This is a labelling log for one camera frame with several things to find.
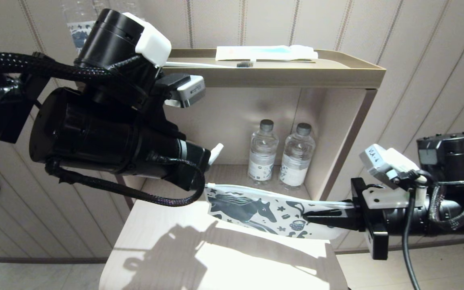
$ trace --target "white cap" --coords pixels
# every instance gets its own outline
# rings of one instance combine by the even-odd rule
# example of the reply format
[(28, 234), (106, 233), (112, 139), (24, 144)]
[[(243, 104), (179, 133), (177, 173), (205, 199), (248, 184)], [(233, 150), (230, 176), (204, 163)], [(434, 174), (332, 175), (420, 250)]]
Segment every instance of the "white cap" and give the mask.
[(142, 54), (156, 68), (164, 66), (171, 53), (171, 42), (169, 39), (153, 27), (153, 25), (138, 18), (136, 15), (129, 12), (123, 13), (123, 15), (144, 27), (144, 31), (136, 45), (136, 53)]
[(221, 149), (223, 149), (223, 144), (221, 143), (218, 143), (216, 145), (216, 147), (214, 147), (211, 151), (210, 151), (210, 157), (209, 157), (209, 165), (212, 165), (214, 163), (214, 161), (216, 160), (216, 158), (220, 155), (221, 153)]

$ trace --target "white bag with black print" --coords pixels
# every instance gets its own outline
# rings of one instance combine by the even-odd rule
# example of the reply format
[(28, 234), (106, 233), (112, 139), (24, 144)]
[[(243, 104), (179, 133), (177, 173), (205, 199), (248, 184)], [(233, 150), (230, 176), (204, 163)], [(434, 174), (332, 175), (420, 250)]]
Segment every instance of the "white bag with black print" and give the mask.
[(238, 224), (293, 238), (334, 239), (346, 229), (308, 222), (310, 211), (353, 209), (350, 202), (313, 201), (247, 186), (208, 183), (205, 199), (208, 214)]

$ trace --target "floor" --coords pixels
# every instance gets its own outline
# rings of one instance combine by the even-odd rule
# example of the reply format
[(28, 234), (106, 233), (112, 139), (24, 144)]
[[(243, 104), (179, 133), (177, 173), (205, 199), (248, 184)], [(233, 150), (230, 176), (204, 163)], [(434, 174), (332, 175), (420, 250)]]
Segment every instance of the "floor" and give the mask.
[(97, 290), (104, 266), (0, 263), (0, 290)]
[[(410, 250), (422, 290), (464, 290), (464, 244)], [(352, 290), (409, 290), (402, 251), (389, 252), (387, 261), (370, 254), (337, 255)]]
[[(369, 254), (338, 255), (352, 290), (408, 290), (402, 252), (388, 261)], [(464, 244), (411, 250), (422, 290), (464, 290)], [(97, 290), (103, 264), (37, 265), (0, 263), (0, 290)]]

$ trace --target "black cable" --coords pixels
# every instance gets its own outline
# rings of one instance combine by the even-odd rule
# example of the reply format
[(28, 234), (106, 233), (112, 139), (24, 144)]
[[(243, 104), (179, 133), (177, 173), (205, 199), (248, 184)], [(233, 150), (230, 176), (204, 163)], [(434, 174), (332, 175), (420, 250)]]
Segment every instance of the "black cable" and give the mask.
[(0, 74), (2, 73), (33, 73), (68, 81), (104, 81), (116, 77), (104, 68), (79, 68), (19, 53), (0, 53)]
[(428, 171), (425, 171), (425, 170), (417, 170), (416, 171), (419, 175), (423, 176), (424, 178), (427, 179), (427, 182), (425, 184), (420, 184), (420, 185), (425, 185), (425, 186), (429, 186), (429, 185), (432, 185), (433, 183), (436, 182), (436, 180), (434, 179), (434, 176), (432, 174), (430, 174)]
[(123, 61), (116, 62), (115, 64), (112, 64), (108, 67), (109, 70), (111, 69), (119, 69), (119, 70), (127, 70), (127, 69), (133, 69), (136, 68), (136, 66), (143, 64), (146, 61), (146, 59), (138, 54), (134, 55), (133, 57), (127, 58)]
[(204, 173), (199, 169), (199, 167), (190, 161), (184, 159), (175, 159), (175, 158), (167, 158), (160, 156), (156, 163), (161, 164), (173, 164), (173, 163), (180, 163), (185, 164), (193, 169), (195, 169), (197, 173), (197, 190), (195, 193), (189, 197), (181, 198), (181, 199), (172, 199), (172, 198), (164, 198), (160, 196), (151, 195), (149, 193), (145, 193), (143, 191), (138, 191), (137, 189), (130, 188), (125, 185), (121, 185), (118, 183), (110, 182), (107, 180), (102, 180), (100, 178), (93, 178), (90, 176), (84, 176), (78, 172), (69, 171), (60, 167), (60, 160), (57, 158), (51, 158), (46, 162), (46, 172), (51, 176), (56, 176), (59, 178), (59, 183), (66, 182), (69, 184), (79, 183), (94, 189), (101, 189), (104, 191), (110, 191), (112, 193), (117, 193), (123, 196), (128, 196), (131, 198), (136, 198), (140, 200), (144, 200), (147, 202), (152, 202), (160, 205), (165, 206), (185, 206), (191, 204), (199, 199), (203, 190), (205, 188), (205, 176)]
[(444, 231), (452, 232), (464, 226), (464, 210), (455, 217), (447, 220), (440, 218), (440, 206), (445, 198), (446, 189), (444, 185), (437, 184), (433, 187), (433, 194), (429, 202), (429, 221), (442, 228)]
[(374, 183), (367, 184), (366, 187), (375, 187), (376, 189), (384, 189), (384, 186), (382, 186), (381, 184), (374, 184)]
[(37, 107), (37, 109), (40, 110), (40, 108), (42, 108), (42, 104), (40, 103), (40, 101), (38, 99), (36, 99), (33, 104), (35, 105), (35, 107)]
[(409, 232), (411, 230), (411, 222), (413, 219), (414, 211), (414, 202), (416, 199), (416, 189), (409, 189), (409, 202), (407, 204), (406, 215), (405, 215), (405, 226), (404, 233), (402, 234), (402, 252), (404, 254), (404, 262), (406, 263), (407, 274), (409, 274), (409, 279), (411, 279), (411, 284), (413, 285), (414, 290), (420, 290), (418, 286), (418, 281), (414, 275), (413, 265), (411, 264), (411, 258), (409, 257)]

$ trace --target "white countertop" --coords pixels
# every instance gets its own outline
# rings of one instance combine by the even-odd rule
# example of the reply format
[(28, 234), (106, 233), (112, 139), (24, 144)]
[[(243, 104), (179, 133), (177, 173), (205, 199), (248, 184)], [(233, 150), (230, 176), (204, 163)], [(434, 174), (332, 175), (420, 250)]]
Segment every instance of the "white countertop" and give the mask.
[(327, 240), (272, 235), (207, 215), (208, 203), (137, 201), (105, 265), (100, 290), (346, 290)]

